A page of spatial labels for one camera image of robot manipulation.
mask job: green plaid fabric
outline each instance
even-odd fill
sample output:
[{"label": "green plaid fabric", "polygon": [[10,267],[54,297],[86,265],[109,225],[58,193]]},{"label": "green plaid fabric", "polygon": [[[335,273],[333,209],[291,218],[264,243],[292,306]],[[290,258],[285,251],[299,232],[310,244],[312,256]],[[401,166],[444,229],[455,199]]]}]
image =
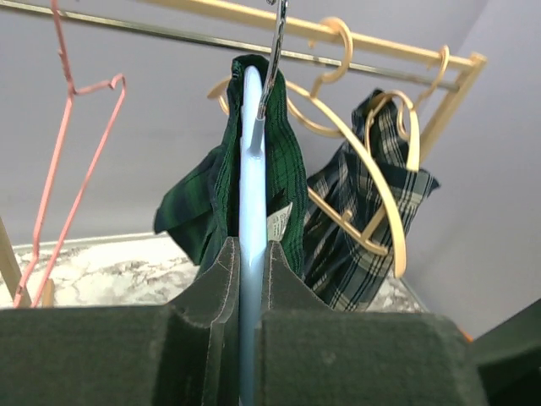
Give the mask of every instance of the green plaid fabric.
[{"label": "green plaid fabric", "polygon": [[[266,76],[268,62],[258,55],[233,59],[227,87],[229,119],[221,144],[170,189],[156,212],[154,232],[166,231],[199,273],[214,262],[226,237],[238,236],[241,106],[244,70],[255,66]],[[267,213],[293,203],[281,241],[291,269],[303,269],[303,220],[308,204],[303,157],[287,121],[286,82],[281,72],[267,105],[265,120]]]},{"label": "green plaid fabric", "polygon": [[[368,105],[376,90],[352,113],[352,131],[364,143]],[[398,136],[396,105],[389,101],[374,118],[370,131],[372,155],[391,188],[407,233],[419,205],[440,185],[427,171],[406,169],[409,146]],[[339,213],[351,210],[352,225],[363,230],[382,205],[366,166],[348,142],[331,161],[308,179],[308,185]],[[366,250],[310,202],[304,225],[304,282],[334,310],[366,310],[393,262],[391,230],[385,219],[372,241],[389,249],[388,255]]]}]

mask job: marble surface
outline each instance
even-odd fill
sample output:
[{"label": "marble surface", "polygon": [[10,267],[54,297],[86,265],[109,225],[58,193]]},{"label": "marble surface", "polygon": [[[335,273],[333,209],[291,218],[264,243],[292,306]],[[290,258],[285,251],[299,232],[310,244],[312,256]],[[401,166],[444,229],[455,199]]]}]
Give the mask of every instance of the marble surface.
[{"label": "marble surface", "polygon": [[[24,270],[31,253],[16,250],[15,254]],[[31,297],[50,257],[50,250],[41,251],[41,260],[28,283]],[[167,237],[67,248],[51,274],[55,306],[166,303],[193,281],[197,269]],[[0,307],[11,305],[0,278]],[[400,281],[388,277],[369,310],[407,312],[421,308]]]}]

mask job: hanger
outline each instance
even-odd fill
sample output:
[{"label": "hanger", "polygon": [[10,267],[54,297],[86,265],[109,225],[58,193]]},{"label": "hanger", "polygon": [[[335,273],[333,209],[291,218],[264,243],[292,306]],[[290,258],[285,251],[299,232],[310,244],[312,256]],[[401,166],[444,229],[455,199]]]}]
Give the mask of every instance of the hanger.
[{"label": "hanger", "polygon": [[406,169],[412,172],[418,172],[421,161],[421,131],[419,127],[419,119],[415,105],[412,100],[402,91],[387,91],[380,93],[368,106],[369,113],[366,116],[365,132],[364,132],[364,147],[371,155],[370,150],[370,128],[374,124],[374,119],[385,104],[391,101],[394,97],[398,97],[401,100],[401,107],[398,108],[396,115],[397,125],[402,123],[403,125],[403,113],[404,109],[407,109],[409,113],[410,131],[409,133],[402,128],[402,138],[409,142],[409,148],[406,160]]},{"label": "hanger", "polygon": [[[406,169],[408,171],[412,172],[418,172],[420,168],[420,146],[421,146],[421,134],[420,134],[420,128],[419,128],[419,121],[418,121],[418,115],[417,111],[414,108],[414,104],[411,101],[409,97],[406,96],[401,91],[387,91],[386,93],[381,93],[380,95],[377,95],[372,102],[369,104],[369,113],[366,118],[365,122],[365,133],[364,133],[364,144],[367,149],[367,151],[370,153],[370,127],[374,124],[374,119],[378,112],[383,108],[383,106],[390,101],[393,97],[399,97],[402,101],[402,106],[398,108],[398,114],[397,114],[397,128],[400,127],[399,123],[403,124],[402,121],[402,114],[403,108],[406,108],[409,112],[409,122],[410,122],[410,133],[406,134],[402,138],[404,140],[407,140],[409,142],[409,149],[407,154],[407,160],[406,160]],[[383,219],[385,218],[385,207],[382,205],[378,211],[374,214],[374,216],[370,219],[366,227],[364,228],[362,235],[363,238],[368,240],[372,237],[372,234],[374,234],[374,231],[376,228],[381,224]],[[396,274],[395,277],[401,277],[402,274]]]},{"label": "hanger", "polygon": [[[326,74],[321,74],[315,79],[314,84],[312,85],[312,90],[310,91],[310,98],[317,98],[320,93],[321,86],[324,83],[335,83],[336,81],[341,79],[342,76],[347,73],[349,64],[353,60],[353,39],[351,31],[349,30],[349,27],[346,25],[346,23],[344,23],[344,21],[338,19],[337,17],[329,17],[327,19],[321,20],[320,24],[327,25],[333,30],[338,31],[344,41],[345,53],[340,68]],[[315,41],[309,41],[309,47],[313,48],[314,46]],[[309,118],[306,118],[304,114],[302,114],[297,109],[297,107],[289,100],[289,98],[287,99],[287,108],[289,109],[290,113],[310,131],[319,135],[324,135],[325,137],[329,138],[341,138],[343,136],[342,132],[339,129],[330,129],[328,127],[324,127],[320,124],[314,123]]]},{"label": "hanger", "polygon": [[[267,0],[275,4],[276,0]],[[244,72],[238,242],[240,243],[239,396],[241,404],[253,406],[255,397],[255,328],[260,322],[265,252],[267,248],[265,113],[276,82],[287,0],[278,0],[276,26],[265,83],[259,70]]]},{"label": "hanger", "polygon": [[[438,72],[436,78],[434,79],[434,82],[432,85],[426,90],[423,91],[418,99],[415,101],[415,103],[412,103],[412,101],[404,95],[400,91],[389,91],[386,93],[382,93],[380,95],[377,95],[377,97],[374,98],[374,100],[370,103],[369,108],[372,109],[372,111],[369,113],[369,117],[366,121],[366,134],[365,134],[365,144],[367,145],[367,148],[369,148],[369,127],[372,125],[372,120],[377,114],[377,112],[385,105],[386,102],[388,102],[392,97],[398,96],[402,99],[402,104],[398,108],[398,114],[396,117],[396,126],[398,128],[398,134],[404,139],[409,141],[409,152],[407,157],[407,163],[406,168],[409,171],[418,172],[420,167],[420,128],[418,125],[418,115],[417,110],[418,106],[421,102],[426,100],[428,97],[430,97],[435,89],[437,89],[438,84],[443,80],[445,76],[445,72],[447,70],[447,66],[449,64],[449,47],[447,45],[444,45],[440,49],[440,55],[441,55],[441,64],[440,64],[440,72]],[[410,114],[410,133],[408,133],[405,129],[404,122],[403,122],[403,111],[404,108],[406,108],[409,111]],[[376,228],[380,225],[380,223],[385,218],[385,208],[382,206],[378,209],[378,211],[374,214],[372,219],[370,219],[369,223],[366,225],[366,227],[363,230],[363,236],[366,239],[369,239],[372,237],[372,234],[376,230]]]},{"label": "hanger", "polygon": [[[2,217],[0,217],[0,275],[6,284],[6,288],[8,288],[11,299],[15,299],[21,273]],[[30,307],[32,300],[28,294],[28,289],[25,288],[21,296],[20,307]]]},{"label": "hanger", "polygon": [[[444,45],[440,49],[440,57],[441,57],[440,71],[438,72],[436,78],[432,82],[432,85],[430,85],[430,87],[426,91],[421,92],[421,94],[418,96],[415,103],[413,103],[413,110],[415,110],[415,111],[418,110],[419,105],[423,101],[425,101],[430,96],[432,96],[432,94],[438,88],[438,85],[440,84],[440,82],[443,80],[443,78],[445,76],[445,72],[447,71],[447,66],[449,65],[449,57],[450,57],[450,51],[449,51],[449,47],[447,45]],[[402,120],[402,114],[403,114],[403,111],[404,111],[404,107],[405,107],[404,103],[402,103],[402,105],[398,109],[398,117],[396,119],[398,120],[398,123],[397,123],[398,134],[403,139],[407,140],[407,131],[406,131],[406,128],[404,126],[404,122]]]},{"label": "hanger", "polygon": [[[223,92],[227,87],[227,83],[230,78],[225,78],[218,85],[214,86],[207,97],[209,99],[216,99],[220,101],[220,107],[226,114],[229,113],[227,102],[223,97]],[[357,138],[357,136],[350,130],[350,128],[320,99],[317,97],[311,97],[310,92],[294,84],[293,82],[286,81],[286,87],[289,90],[295,91],[300,96],[311,101],[319,110],[326,115],[329,120],[340,130],[341,137],[345,137],[352,145],[353,149],[359,154],[360,159],[366,165],[370,175],[372,176],[377,190],[380,192],[381,199],[383,201],[384,215],[389,213],[389,225],[391,229],[391,238],[393,243],[393,250],[395,254],[394,260],[394,274],[396,277],[403,275],[406,270],[406,237],[404,233],[404,227],[402,226],[402,220],[396,202],[392,196],[389,185],[385,181],[383,174],[380,171],[374,158],[367,152],[363,143]],[[359,232],[351,223],[351,212],[345,212],[339,214],[331,206],[329,206],[324,199],[317,195],[311,188],[309,188],[309,198],[334,222],[336,222],[346,233],[348,233],[355,241],[361,244],[367,250],[377,255],[387,255],[389,253],[386,247],[382,247],[379,244],[374,244],[368,238],[365,238],[361,232]]]},{"label": "hanger", "polygon": [[41,300],[41,307],[54,307],[54,291],[54,281],[49,278],[47,279],[45,287],[43,288],[43,299]]},{"label": "hanger", "polygon": [[103,151],[103,147],[105,146],[107,142],[107,138],[109,137],[109,133],[111,132],[112,126],[115,120],[117,119],[117,115],[118,115],[118,112],[120,111],[120,107],[123,105],[124,97],[126,96],[126,79],[124,78],[123,74],[117,74],[111,80],[104,80],[92,86],[87,86],[81,89],[75,88],[74,77],[71,73],[71,68],[69,66],[68,52],[66,49],[66,43],[63,36],[62,22],[60,20],[60,13],[58,11],[57,0],[51,0],[51,11],[52,11],[52,18],[54,21],[55,29],[57,32],[58,43],[60,44],[60,51],[58,54],[62,62],[64,77],[66,79],[66,82],[68,83],[68,97],[66,99],[66,106],[64,108],[64,114],[62,117],[62,122],[60,124],[60,130],[58,131],[57,144],[55,145],[54,152],[52,153],[51,165],[49,166],[49,172],[46,177],[45,187],[43,189],[43,194],[41,195],[40,208],[38,210],[36,224],[34,226],[33,244],[32,244],[32,260],[30,261],[30,264],[28,264],[25,271],[23,272],[23,276],[20,278],[19,286],[17,287],[17,292],[15,293],[15,297],[14,297],[15,308],[20,306],[23,292],[26,289],[26,283],[28,282],[31,273],[34,271],[34,268],[36,267],[38,260],[40,259],[41,229],[43,227],[43,222],[45,221],[47,207],[49,206],[52,186],[54,184],[54,180],[57,174],[58,162],[60,160],[60,155],[62,153],[63,142],[66,136],[66,131],[68,129],[69,120],[71,119],[71,112],[73,110],[75,97],[88,95],[89,93],[93,93],[100,89],[114,90],[119,83],[122,84],[122,91],[120,95],[118,96],[117,104],[114,110],[112,111],[111,117],[109,118],[105,131],[103,132],[103,136],[101,137],[100,144],[98,145],[96,149],[94,157],[92,158],[92,162],[90,163],[88,171],[85,175],[85,179],[83,180],[83,183],[81,184],[79,193],[77,194],[74,204],[72,205],[72,208],[68,214],[68,218],[63,226],[62,232],[60,233],[58,242],[55,245],[54,250],[52,252],[51,259],[47,262],[45,272],[41,279],[40,285],[38,286],[38,289],[36,291],[36,296],[34,297],[34,300],[32,301],[32,304],[31,304],[31,307],[34,307],[34,308],[39,304],[39,301],[40,301],[41,296],[43,295],[44,289],[46,290],[46,295],[48,295],[52,291],[52,285],[50,282],[48,282],[49,277],[51,275],[52,268],[54,267],[57,261],[57,258],[60,254],[60,250],[63,247],[64,240],[66,239],[69,229],[71,228],[71,224],[74,220],[75,213],[79,209],[79,204],[83,198],[83,194],[85,193],[86,186],[88,182],[90,181],[90,177],[92,176],[92,173],[94,172],[94,168],[96,167],[100,154]]}]

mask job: clothing tag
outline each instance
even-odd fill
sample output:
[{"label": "clothing tag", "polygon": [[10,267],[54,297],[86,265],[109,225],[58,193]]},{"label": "clothing tag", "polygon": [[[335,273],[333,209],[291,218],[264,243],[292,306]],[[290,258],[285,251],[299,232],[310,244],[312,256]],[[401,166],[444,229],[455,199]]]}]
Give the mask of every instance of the clothing tag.
[{"label": "clothing tag", "polygon": [[267,217],[267,235],[269,241],[281,241],[286,233],[287,222],[291,216],[293,203]]}]

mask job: white wall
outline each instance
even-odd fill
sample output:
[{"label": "white wall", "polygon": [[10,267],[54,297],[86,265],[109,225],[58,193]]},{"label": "white wall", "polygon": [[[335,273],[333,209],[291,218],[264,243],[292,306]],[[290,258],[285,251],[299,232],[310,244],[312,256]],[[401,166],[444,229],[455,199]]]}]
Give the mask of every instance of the white wall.
[{"label": "white wall", "polygon": [[[456,52],[487,0],[355,0],[290,2],[294,17],[344,18],[351,29],[372,36]],[[47,5],[47,0],[36,3]],[[241,3],[272,10],[265,0]],[[126,0],[60,0],[60,7],[113,18],[270,45],[272,33],[216,22]],[[216,145],[226,119],[206,92],[229,72],[235,52],[65,25],[69,56],[79,85],[124,72],[128,96],[98,164],[70,238],[150,231],[154,210],[167,189]],[[307,42],[287,37],[285,49],[308,52]],[[340,47],[318,45],[317,53],[341,58]],[[29,243],[46,170],[62,116],[66,87],[50,20],[0,11],[0,215],[14,244]],[[408,64],[358,52],[355,61],[389,68]],[[285,75],[310,87],[321,68],[281,64]],[[417,66],[413,71],[424,73]],[[324,88],[324,100],[349,122],[351,110],[375,86],[421,89],[349,74]],[[117,94],[77,100],[42,237],[56,239],[77,193]],[[314,119],[308,103],[292,98]],[[294,126],[310,172],[319,169],[336,142]]]},{"label": "white wall", "polygon": [[408,238],[409,284],[474,336],[541,297],[540,20],[539,2],[490,0],[464,41],[489,63],[426,163],[442,188]]}]

